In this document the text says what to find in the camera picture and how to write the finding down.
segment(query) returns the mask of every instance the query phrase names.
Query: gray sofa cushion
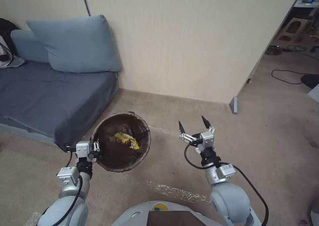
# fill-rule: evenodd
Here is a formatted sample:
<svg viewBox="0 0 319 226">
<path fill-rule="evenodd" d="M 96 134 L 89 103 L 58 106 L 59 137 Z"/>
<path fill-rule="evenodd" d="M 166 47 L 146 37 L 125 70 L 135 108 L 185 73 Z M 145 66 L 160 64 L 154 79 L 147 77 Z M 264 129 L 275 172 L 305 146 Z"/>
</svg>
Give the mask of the gray sofa cushion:
<svg viewBox="0 0 319 226">
<path fill-rule="evenodd" d="M 54 70 L 73 73 L 121 70 L 111 30 L 103 15 L 26 23 L 47 49 Z"/>
</svg>

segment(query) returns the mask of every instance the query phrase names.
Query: robot label sticker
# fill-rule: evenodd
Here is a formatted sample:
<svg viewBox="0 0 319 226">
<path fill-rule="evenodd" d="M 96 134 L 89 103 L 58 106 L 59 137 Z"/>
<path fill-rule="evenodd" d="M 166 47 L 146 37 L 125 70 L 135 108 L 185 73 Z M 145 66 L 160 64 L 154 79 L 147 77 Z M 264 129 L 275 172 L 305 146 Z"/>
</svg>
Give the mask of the robot label sticker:
<svg viewBox="0 0 319 226">
<path fill-rule="evenodd" d="M 63 168 L 61 168 L 61 170 L 60 171 L 64 171 L 64 170 L 71 170 L 72 169 L 72 167 L 63 167 Z"/>
<path fill-rule="evenodd" d="M 168 210 L 168 208 L 164 204 L 157 204 L 153 207 L 154 211 L 160 211 L 160 210 Z"/>
</svg>

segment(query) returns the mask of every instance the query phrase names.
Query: black object on floor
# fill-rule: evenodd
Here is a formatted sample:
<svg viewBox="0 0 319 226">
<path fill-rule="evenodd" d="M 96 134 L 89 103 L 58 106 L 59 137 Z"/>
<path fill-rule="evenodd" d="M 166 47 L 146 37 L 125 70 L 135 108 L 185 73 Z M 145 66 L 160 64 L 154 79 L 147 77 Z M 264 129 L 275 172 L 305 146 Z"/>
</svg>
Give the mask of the black object on floor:
<svg viewBox="0 0 319 226">
<path fill-rule="evenodd" d="M 315 86 L 319 84 L 319 74 L 306 74 L 301 77 L 301 82 L 311 89 L 314 89 Z"/>
</svg>

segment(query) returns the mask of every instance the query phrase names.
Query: blue cushion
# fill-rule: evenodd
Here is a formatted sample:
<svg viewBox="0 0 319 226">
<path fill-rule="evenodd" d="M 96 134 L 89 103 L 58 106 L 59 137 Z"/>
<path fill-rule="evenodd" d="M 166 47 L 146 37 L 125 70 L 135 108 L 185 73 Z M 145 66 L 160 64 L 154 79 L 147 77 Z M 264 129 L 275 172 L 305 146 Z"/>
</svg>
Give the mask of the blue cushion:
<svg viewBox="0 0 319 226">
<path fill-rule="evenodd" d="M 112 33 L 103 15 L 26 23 L 47 49 L 54 70 L 73 73 L 121 70 Z"/>
<path fill-rule="evenodd" d="M 30 30 L 13 30 L 11 38 L 19 57 L 38 62 L 49 62 L 48 52 Z"/>
</svg>

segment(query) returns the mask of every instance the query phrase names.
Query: black cable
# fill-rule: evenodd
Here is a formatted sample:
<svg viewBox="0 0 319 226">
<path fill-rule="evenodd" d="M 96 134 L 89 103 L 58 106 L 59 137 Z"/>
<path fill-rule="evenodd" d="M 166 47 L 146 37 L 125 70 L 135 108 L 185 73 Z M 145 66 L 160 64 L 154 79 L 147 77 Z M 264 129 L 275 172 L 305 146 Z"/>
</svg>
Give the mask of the black cable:
<svg viewBox="0 0 319 226">
<path fill-rule="evenodd" d="M 67 217 L 67 215 L 71 212 L 71 210 L 73 209 L 73 207 L 74 207 L 74 205 L 75 205 L 77 199 L 79 198 L 79 195 L 80 195 L 80 192 L 81 192 L 81 189 L 82 189 L 82 185 L 83 185 L 83 179 L 82 179 L 82 176 L 81 176 L 81 175 L 79 175 L 79 179 L 80 179 L 80 187 L 79 187 L 78 192 L 76 193 L 76 196 L 75 196 L 75 198 L 74 198 L 74 200 L 73 200 L 73 203 L 71 204 L 71 206 L 70 206 L 70 208 L 67 210 L 67 212 L 62 216 L 62 218 L 60 218 L 59 221 L 56 222 L 56 223 L 55 223 L 54 225 L 52 225 L 52 226 L 57 226 L 57 225 L 59 225 L 59 224 Z"/>
<path fill-rule="evenodd" d="M 189 159 L 187 158 L 186 156 L 186 151 L 187 149 L 189 148 L 191 142 L 187 144 L 186 148 L 185 148 L 185 151 L 184 151 L 184 156 L 185 156 L 185 159 L 186 161 L 193 167 L 195 167 L 196 169 L 200 169 L 200 170 L 205 170 L 205 169 L 209 169 L 213 166 L 215 166 L 214 164 L 210 165 L 210 166 L 206 166 L 206 167 L 200 167 L 200 166 L 197 166 L 197 165 L 194 165 L 193 163 L 191 163 L 189 161 Z M 222 165 L 228 165 L 229 163 L 226 163 L 226 162 L 220 162 L 220 164 Z M 264 217 L 264 221 L 262 223 L 261 226 L 265 226 L 268 222 L 268 218 L 269 218 L 269 209 L 268 209 L 268 205 L 266 203 L 266 201 L 263 199 L 263 197 L 260 195 L 260 193 L 258 192 L 258 190 L 255 188 L 255 186 L 250 182 L 250 180 L 247 178 L 247 176 L 242 172 L 241 169 L 239 169 L 237 166 L 233 165 L 233 167 L 238 170 L 241 175 L 245 178 L 245 180 L 248 182 L 248 184 L 252 187 L 252 189 L 255 191 L 255 193 L 258 195 L 259 199 L 262 201 L 262 203 L 264 204 L 265 206 L 265 217 Z"/>
<path fill-rule="evenodd" d="M 220 162 L 222 165 L 229 165 L 229 163 L 227 162 Z M 268 222 L 268 218 L 269 218 L 269 209 L 268 209 L 268 205 L 266 203 L 266 201 L 263 199 L 263 197 L 260 195 L 260 193 L 258 192 L 258 190 L 255 188 L 255 186 L 250 182 L 250 180 L 247 178 L 247 176 L 242 172 L 241 169 L 239 169 L 237 166 L 233 165 L 233 167 L 238 170 L 241 175 L 245 178 L 245 180 L 248 182 L 248 184 L 252 187 L 252 189 L 255 191 L 255 193 L 258 195 L 258 197 L 260 198 L 260 200 L 262 201 L 262 203 L 265 206 L 265 218 L 264 221 L 262 223 L 261 226 L 265 226 Z"/>
<path fill-rule="evenodd" d="M 280 81 L 282 81 L 282 82 L 286 82 L 286 83 L 294 84 L 294 85 L 302 84 L 302 82 L 300 82 L 300 83 L 291 83 L 291 82 L 282 80 L 282 79 L 277 78 L 277 77 L 275 77 L 275 76 L 273 75 L 273 72 L 274 72 L 274 71 L 278 71 L 278 72 L 292 72 L 292 73 L 303 74 L 303 75 L 305 75 L 305 74 L 313 74 L 313 73 L 299 73 L 299 72 L 294 72 L 294 71 L 290 71 L 290 70 L 278 70 L 278 69 L 274 69 L 274 70 L 271 71 L 271 76 L 272 76 L 273 78 L 278 79 L 278 80 L 280 80 Z"/>
<path fill-rule="evenodd" d="M 70 151 L 70 158 L 69 158 L 69 161 L 67 162 L 67 164 L 66 164 L 66 167 L 68 167 L 69 166 L 69 164 L 70 164 L 70 162 L 71 162 L 71 160 L 72 160 L 72 152 Z"/>
<path fill-rule="evenodd" d="M 290 50 L 290 51 L 293 51 L 293 52 L 297 52 L 297 53 L 300 53 L 302 55 L 305 55 L 307 57 L 310 57 L 310 58 L 313 58 L 315 60 L 319 60 L 318 58 L 315 58 L 313 56 L 310 56 L 310 55 L 307 55 L 305 53 L 302 53 L 303 51 L 305 51 L 307 48 L 306 47 L 303 47 L 303 46 L 299 46 L 299 45 L 288 45 L 287 46 L 287 49 Z"/>
<path fill-rule="evenodd" d="M 212 165 L 210 165 L 210 166 L 206 166 L 206 167 L 200 167 L 200 166 L 194 165 L 193 163 L 190 162 L 190 160 L 189 160 L 189 159 L 187 158 L 187 156 L 186 156 L 186 151 L 187 151 L 187 149 L 189 148 L 189 146 L 190 146 L 191 143 L 192 143 L 192 142 L 188 143 L 187 146 L 186 146 L 186 148 L 185 148 L 185 150 L 184 150 L 184 157 L 185 157 L 186 161 L 187 161 L 192 167 L 195 167 L 196 169 L 200 169 L 200 170 L 205 170 L 205 169 L 209 169 L 209 168 L 214 167 L 214 166 L 215 166 L 214 164 L 212 164 Z"/>
</svg>

